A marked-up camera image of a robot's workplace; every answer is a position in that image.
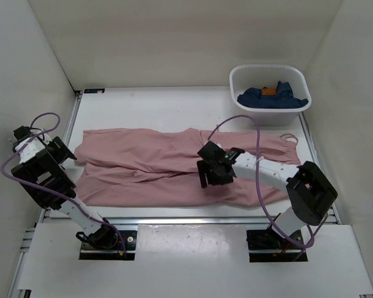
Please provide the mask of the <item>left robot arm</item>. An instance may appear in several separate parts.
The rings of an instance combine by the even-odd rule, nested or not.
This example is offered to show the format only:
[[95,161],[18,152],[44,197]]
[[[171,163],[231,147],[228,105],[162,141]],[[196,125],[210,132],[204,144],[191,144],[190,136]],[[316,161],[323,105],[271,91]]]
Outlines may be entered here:
[[20,160],[11,174],[16,181],[23,181],[31,198],[41,208],[59,211],[78,224],[81,230],[76,237],[81,242],[99,250],[120,246],[122,237],[116,228],[77,197],[76,186],[62,166],[76,157],[62,139],[28,126],[15,129],[14,136],[13,152]]

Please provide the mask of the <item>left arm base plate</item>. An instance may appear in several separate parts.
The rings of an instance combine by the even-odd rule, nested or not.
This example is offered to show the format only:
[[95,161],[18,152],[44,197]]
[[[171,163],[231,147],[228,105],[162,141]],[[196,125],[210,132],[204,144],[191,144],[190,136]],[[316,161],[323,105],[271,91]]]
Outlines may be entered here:
[[109,248],[91,246],[86,240],[81,241],[79,259],[97,261],[134,261],[137,246],[137,230],[120,230],[125,241],[125,251],[118,240]]

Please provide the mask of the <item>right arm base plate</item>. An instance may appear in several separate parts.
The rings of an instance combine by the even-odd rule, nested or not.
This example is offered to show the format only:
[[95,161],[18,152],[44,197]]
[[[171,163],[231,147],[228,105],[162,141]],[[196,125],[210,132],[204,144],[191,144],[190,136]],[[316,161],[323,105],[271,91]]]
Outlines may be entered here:
[[247,230],[246,242],[250,263],[290,263],[307,262],[305,251],[282,238],[271,228]]

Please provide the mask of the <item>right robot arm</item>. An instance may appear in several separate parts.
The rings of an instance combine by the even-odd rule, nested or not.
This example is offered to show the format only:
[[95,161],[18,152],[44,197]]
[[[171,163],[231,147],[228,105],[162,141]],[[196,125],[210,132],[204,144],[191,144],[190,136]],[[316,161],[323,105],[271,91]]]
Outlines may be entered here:
[[201,158],[197,166],[203,188],[229,184],[235,178],[253,180],[264,212],[267,209],[260,183],[287,193],[291,206],[269,220],[270,225],[262,236],[274,248],[281,248],[287,242],[298,248],[311,247],[315,240],[311,228],[323,225],[338,197],[337,190],[311,161],[302,165],[284,165],[240,148],[225,151],[211,141],[198,151],[198,156]]

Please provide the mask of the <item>pink trousers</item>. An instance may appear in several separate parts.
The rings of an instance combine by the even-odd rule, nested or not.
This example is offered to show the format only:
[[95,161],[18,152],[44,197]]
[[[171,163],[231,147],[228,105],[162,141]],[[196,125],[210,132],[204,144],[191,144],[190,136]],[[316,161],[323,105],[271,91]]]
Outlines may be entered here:
[[198,151],[211,140],[225,149],[241,148],[266,159],[297,165],[298,140],[255,132],[186,129],[163,133],[150,129],[87,130],[75,156],[83,173],[76,194],[87,205],[100,207],[201,207],[233,205],[255,208],[259,200],[273,203],[284,192],[248,179],[202,188]]

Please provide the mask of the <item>blue folded jeans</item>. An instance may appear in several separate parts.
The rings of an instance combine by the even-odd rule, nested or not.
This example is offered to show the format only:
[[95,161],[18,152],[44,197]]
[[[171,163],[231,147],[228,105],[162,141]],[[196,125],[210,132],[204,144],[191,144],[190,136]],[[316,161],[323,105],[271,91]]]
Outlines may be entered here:
[[305,107],[308,99],[294,96],[289,82],[278,81],[275,88],[249,88],[238,95],[237,102],[252,109],[299,109]]

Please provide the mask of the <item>white plastic basket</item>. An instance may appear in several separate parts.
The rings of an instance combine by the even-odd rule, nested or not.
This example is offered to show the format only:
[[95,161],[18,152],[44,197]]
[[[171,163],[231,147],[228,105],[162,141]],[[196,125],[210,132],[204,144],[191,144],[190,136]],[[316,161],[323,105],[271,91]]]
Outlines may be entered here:
[[232,110],[260,126],[285,126],[311,106],[302,72],[292,66],[240,65],[229,75]]

